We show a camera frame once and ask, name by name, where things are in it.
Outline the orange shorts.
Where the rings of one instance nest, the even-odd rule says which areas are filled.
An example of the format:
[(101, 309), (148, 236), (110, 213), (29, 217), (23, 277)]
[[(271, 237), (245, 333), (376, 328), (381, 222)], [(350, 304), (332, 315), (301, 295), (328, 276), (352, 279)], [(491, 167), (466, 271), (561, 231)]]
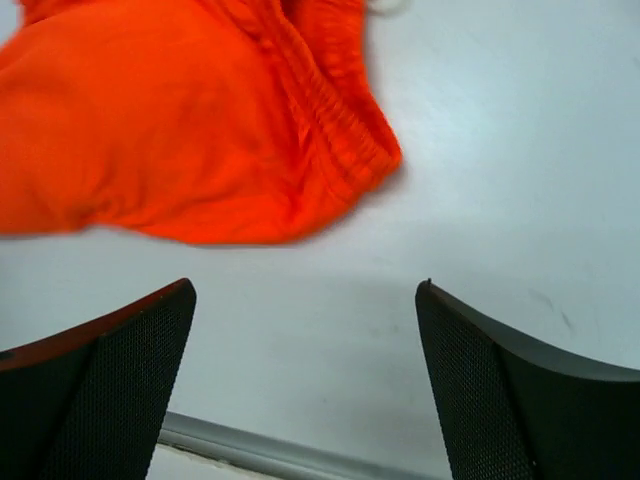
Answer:
[(24, 1), (1, 49), (1, 231), (284, 243), (401, 164), (363, 1)]

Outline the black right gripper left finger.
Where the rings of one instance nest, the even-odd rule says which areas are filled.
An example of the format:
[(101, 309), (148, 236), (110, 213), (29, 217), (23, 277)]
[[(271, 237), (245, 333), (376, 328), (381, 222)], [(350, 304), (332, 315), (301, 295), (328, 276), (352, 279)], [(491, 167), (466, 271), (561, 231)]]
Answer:
[(145, 478), (195, 306), (193, 284), (180, 279), (2, 351), (2, 478)]

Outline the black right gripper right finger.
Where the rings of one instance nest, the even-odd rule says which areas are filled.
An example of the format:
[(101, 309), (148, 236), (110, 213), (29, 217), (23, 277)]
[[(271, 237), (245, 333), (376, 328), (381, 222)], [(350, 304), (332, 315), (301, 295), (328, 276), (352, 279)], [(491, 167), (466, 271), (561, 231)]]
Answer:
[(453, 478), (638, 478), (637, 370), (540, 341), (431, 281), (415, 305)]

